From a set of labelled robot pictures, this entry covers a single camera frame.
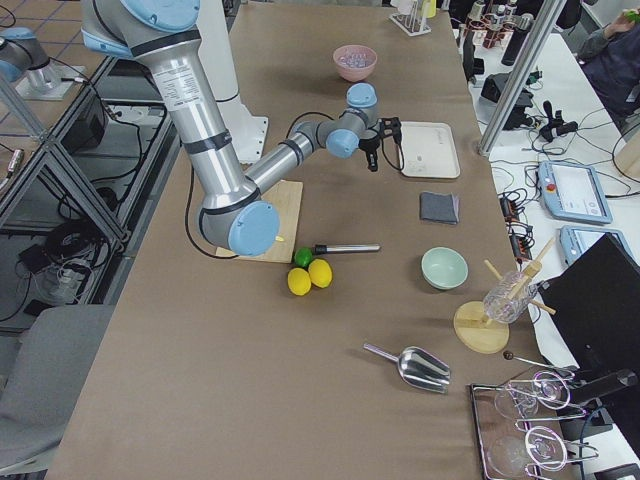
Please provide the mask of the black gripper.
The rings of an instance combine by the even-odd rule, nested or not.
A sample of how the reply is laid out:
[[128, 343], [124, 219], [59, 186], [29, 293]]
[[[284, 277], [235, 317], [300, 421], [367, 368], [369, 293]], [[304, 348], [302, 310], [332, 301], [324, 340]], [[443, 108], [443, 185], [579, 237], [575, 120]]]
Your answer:
[[358, 147], [366, 154], [367, 168], [371, 172], [379, 169], [377, 150], [381, 148], [385, 138], [392, 137], [397, 146], [402, 145], [402, 124], [398, 117], [387, 117], [378, 120], [373, 127], [364, 132]]

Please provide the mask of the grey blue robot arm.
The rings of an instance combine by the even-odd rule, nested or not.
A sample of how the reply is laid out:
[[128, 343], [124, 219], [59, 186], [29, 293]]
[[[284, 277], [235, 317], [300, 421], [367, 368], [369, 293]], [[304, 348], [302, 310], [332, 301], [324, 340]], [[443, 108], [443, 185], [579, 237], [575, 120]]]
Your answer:
[[377, 158], [382, 138], [397, 135], [398, 118], [378, 114], [368, 83], [351, 86], [335, 120], [300, 122], [286, 139], [243, 169], [207, 78], [199, 49], [204, 6], [199, 1], [84, 1], [85, 46], [132, 59], [151, 73], [204, 190], [197, 224], [210, 244], [240, 256], [268, 251], [280, 229], [276, 208], [262, 195], [319, 149], [338, 158], [363, 150]]

